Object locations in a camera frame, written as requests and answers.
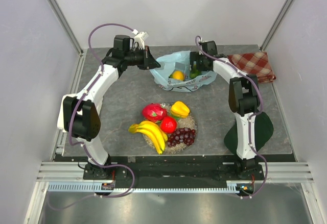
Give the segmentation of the yellow fake bell pepper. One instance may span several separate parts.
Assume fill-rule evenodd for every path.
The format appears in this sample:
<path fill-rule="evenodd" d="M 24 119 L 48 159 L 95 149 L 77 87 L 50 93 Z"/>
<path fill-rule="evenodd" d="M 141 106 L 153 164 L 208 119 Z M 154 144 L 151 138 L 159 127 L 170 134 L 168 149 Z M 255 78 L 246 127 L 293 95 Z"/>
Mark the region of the yellow fake bell pepper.
<path fill-rule="evenodd" d="M 171 106 L 170 112 L 175 117 L 186 118 L 190 113 L 190 109 L 183 102 L 177 101 Z"/>

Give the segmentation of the orange yellow fake mango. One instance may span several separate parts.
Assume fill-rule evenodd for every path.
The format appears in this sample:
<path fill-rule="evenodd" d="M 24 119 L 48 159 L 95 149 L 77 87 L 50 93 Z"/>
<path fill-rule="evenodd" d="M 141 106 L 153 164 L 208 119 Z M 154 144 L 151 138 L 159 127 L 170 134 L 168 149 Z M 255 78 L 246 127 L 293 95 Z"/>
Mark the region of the orange yellow fake mango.
<path fill-rule="evenodd" d="M 190 79 L 194 79 L 196 78 L 197 76 L 201 75 L 201 71 L 199 71 L 197 68 L 196 68 L 196 65 L 194 65 L 192 68 L 191 68 L 191 71 L 190 71 Z"/>

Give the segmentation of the light blue plastic bag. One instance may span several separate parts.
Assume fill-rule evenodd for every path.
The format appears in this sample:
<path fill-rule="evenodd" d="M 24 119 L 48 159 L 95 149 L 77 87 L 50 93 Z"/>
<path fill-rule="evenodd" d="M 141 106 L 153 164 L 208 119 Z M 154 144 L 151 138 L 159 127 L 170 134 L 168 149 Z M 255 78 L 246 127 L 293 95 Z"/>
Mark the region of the light blue plastic bag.
<path fill-rule="evenodd" d="M 204 85 L 212 83 L 217 74 L 213 71 L 203 71 L 195 78 L 191 78 L 190 51 L 180 51 L 164 55 L 156 59 L 160 68 L 150 70 L 154 82 L 165 91 L 193 92 Z M 173 72 L 181 71 L 184 81 L 171 77 Z"/>

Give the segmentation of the red fake dragon fruit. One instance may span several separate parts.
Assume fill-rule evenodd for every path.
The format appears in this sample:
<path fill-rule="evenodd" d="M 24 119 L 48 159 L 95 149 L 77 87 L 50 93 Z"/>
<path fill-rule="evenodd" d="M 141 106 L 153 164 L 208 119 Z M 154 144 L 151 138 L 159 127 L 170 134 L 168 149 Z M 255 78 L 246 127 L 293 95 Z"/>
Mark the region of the red fake dragon fruit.
<path fill-rule="evenodd" d="M 167 115 L 167 110 L 161 104 L 148 104 L 142 110 L 145 119 L 157 123 L 162 121 Z"/>

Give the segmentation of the red fake tomato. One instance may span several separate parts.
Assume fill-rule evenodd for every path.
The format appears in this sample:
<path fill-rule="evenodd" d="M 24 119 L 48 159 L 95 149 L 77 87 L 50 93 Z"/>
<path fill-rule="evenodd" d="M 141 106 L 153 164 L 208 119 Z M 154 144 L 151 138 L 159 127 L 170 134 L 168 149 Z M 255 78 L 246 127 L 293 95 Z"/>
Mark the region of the red fake tomato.
<path fill-rule="evenodd" d="M 160 124 L 160 129 L 167 133 L 167 134 L 172 134 L 177 128 L 177 121 L 170 117 L 170 116 L 166 116 Z"/>

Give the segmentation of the yellow fake banana bunch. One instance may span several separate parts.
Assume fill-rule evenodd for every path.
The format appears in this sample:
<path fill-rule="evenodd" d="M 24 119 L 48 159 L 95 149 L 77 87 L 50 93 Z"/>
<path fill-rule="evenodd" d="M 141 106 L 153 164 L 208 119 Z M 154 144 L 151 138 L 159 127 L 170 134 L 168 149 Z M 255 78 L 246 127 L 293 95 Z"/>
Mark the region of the yellow fake banana bunch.
<path fill-rule="evenodd" d="M 133 134 L 141 133 L 146 135 L 153 143 L 159 155 L 162 155 L 165 151 L 168 136 L 160 129 L 156 123 L 145 120 L 139 124 L 132 124 L 128 131 Z"/>

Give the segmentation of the dark purple fake grapes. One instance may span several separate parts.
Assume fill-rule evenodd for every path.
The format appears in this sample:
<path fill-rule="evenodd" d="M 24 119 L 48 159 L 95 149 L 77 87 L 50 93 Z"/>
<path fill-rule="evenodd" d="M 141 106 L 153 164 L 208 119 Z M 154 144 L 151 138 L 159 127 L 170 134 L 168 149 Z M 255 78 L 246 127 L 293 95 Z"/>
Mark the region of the dark purple fake grapes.
<path fill-rule="evenodd" d="M 190 146 L 195 142 L 197 131 L 191 128 L 178 128 L 170 136 L 166 142 L 168 147 L 175 147 L 177 145 Z"/>

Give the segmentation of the yellow fake lemon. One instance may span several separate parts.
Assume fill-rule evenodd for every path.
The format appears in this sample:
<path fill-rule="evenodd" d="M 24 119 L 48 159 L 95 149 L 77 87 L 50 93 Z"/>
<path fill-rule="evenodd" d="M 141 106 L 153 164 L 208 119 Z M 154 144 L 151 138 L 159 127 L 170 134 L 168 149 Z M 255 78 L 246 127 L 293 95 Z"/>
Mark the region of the yellow fake lemon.
<path fill-rule="evenodd" d="M 172 73 L 171 78 L 179 80 L 179 81 L 184 81 L 185 76 L 184 73 L 180 70 L 176 70 Z"/>

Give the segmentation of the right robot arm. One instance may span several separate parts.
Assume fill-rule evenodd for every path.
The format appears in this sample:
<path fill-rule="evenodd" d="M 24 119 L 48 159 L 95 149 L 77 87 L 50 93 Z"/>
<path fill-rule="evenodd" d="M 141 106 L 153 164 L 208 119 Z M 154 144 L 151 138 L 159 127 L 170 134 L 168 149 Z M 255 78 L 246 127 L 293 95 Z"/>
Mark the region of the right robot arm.
<path fill-rule="evenodd" d="M 235 116 L 235 124 L 224 138 L 225 146 L 237 156 L 234 174 L 245 180 L 259 169 L 256 159 L 255 120 L 263 111 L 263 101 L 254 74 L 246 74 L 227 57 L 219 56 L 214 41 L 195 37 L 198 52 L 190 53 L 190 63 L 199 71 L 213 71 L 229 85 L 228 105 Z"/>

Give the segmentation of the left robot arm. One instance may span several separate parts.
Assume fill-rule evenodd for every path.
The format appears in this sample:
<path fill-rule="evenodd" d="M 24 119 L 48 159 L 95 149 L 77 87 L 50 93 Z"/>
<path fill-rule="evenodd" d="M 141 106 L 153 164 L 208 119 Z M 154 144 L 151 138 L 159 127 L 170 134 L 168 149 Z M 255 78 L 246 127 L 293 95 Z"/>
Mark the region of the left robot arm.
<path fill-rule="evenodd" d="M 112 174 L 110 155 L 99 137 L 104 94 L 129 66 L 141 70 L 160 67 L 145 45 L 147 38 L 147 32 L 135 33 L 134 37 L 116 35 L 113 47 L 100 61 L 98 71 L 87 85 L 80 92 L 62 98 L 57 127 L 67 133 L 70 145 L 84 149 L 87 155 L 85 180 L 106 180 Z"/>

